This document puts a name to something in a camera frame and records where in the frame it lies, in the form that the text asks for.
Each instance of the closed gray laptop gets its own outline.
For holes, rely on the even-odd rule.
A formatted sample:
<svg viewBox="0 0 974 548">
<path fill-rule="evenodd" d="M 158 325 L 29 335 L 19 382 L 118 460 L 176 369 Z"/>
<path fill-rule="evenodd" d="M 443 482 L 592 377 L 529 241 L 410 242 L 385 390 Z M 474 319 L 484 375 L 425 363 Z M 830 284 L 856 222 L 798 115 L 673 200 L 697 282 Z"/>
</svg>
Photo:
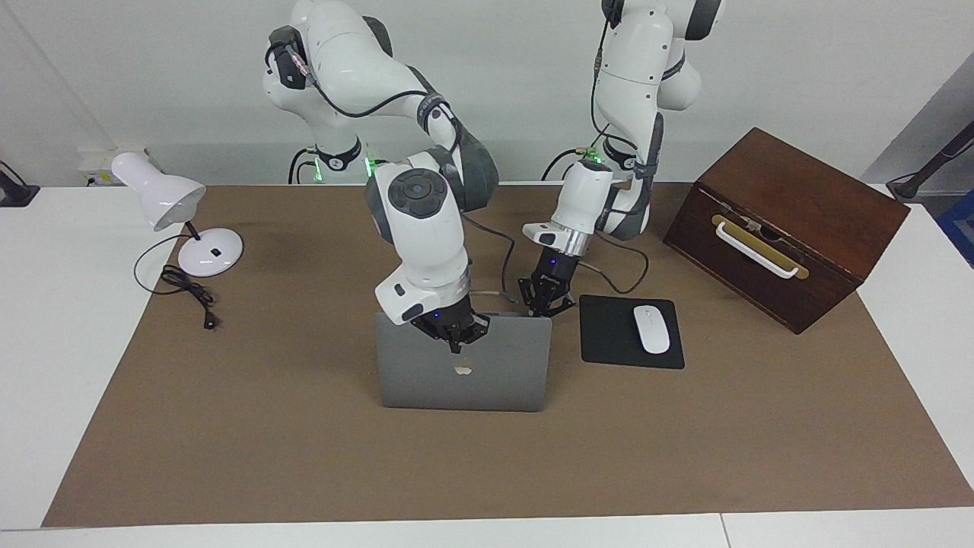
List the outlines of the closed gray laptop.
<svg viewBox="0 0 974 548">
<path fill-rule="evenodd" d="M 551 320 L 486 314 L 490 331 L 452 354 L 442 340 L 375 317 L 382 403 L 390 408 L 541 411 Z"/>
</svg>

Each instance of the white desk lamp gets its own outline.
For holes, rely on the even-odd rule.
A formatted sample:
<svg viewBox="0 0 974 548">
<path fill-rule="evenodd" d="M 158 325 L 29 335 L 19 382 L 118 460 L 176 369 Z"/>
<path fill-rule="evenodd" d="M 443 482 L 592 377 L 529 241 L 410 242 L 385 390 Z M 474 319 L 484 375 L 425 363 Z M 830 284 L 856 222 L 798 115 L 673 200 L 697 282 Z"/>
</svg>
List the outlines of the white desk lamp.
<svg viewBox="0 0 974 548">
<path fill-rule="evenodd" d="M 190 222 L 196 205 L 206 194 L 205 186 L 186 177 L 165 175 L 147 158 L 132 152 L 115 157 L 112 173 L 138 192 L 142 212 L 156 232 L 178 222 L 186 223 L 192 239 L 179 250 L 179 267 L 190 276 L 216 276 L 236 264 L 244 253 L 244 240 L 233 230 L 210 228 L 197 232 Z"/>
</svg>

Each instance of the blue object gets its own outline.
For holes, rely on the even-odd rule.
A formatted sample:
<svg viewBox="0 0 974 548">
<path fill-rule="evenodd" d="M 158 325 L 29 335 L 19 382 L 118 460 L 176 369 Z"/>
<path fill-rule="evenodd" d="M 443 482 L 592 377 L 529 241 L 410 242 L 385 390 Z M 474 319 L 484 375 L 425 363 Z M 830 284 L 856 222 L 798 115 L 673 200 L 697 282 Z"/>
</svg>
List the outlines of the blue object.
<svg viewBox="0 0 974 548">
<path fill-rule="evenodd" d="M 967 262 L 974 266 L 974 190 L 940 215 L 937 224 Z"/>
</svg>

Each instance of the white table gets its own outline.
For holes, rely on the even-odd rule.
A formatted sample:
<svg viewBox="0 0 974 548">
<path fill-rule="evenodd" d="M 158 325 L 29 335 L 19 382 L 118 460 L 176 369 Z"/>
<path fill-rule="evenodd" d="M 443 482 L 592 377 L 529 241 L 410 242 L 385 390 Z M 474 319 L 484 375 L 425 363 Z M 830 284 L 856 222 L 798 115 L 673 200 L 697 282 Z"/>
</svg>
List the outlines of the white table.
<svg viewBox="0 0 974 548">
<path fill-rule="evenodd" d="M 974 546 L 967 508 L 34 530 L 148 301 L 131 264 L 174 233 L 153 233 L 127 188 L 48 188 L 25 210 L 0 210 L 0 545 Z M 146 280 L 169 250 L 147 257 Z M 860 294 L 971 483 L 974 271 L 913 207 Z"/>
</svg>

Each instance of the brown table mat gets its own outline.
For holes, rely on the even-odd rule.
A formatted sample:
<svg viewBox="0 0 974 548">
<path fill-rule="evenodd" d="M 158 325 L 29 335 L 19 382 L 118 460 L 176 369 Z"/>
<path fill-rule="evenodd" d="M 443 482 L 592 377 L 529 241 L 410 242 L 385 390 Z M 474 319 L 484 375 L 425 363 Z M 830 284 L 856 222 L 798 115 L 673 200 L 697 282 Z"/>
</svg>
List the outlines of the brown table mat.
<svg viewBox="0 0 974 548">
<path fill-rule="evenodd" d="M 851 510 L 974 505 L 857 295 L 795 336 L 666 249 L 687 187 L 660 184 L 635 297 L 674 300 L 687 368 L 581 361 L 578 311 L 555 319 L 547 410 L 387 410 L 372 290 L 398 265 L 361 188 L 213 187 L 195 219 L 243 259 L 188 295 L 152 297 L 45 527 Z M 473 217 L 540 248 L 525 222 L 558 188 L 504 187 Z M 468 227 L 474 288 L 506 243 Z M 625 283 L 638 256 L 586 258 Z M 609 294 L 580 269 L 575 295 Z M 497 298 L 478 309 L 509 309 Z"/>
</svg>

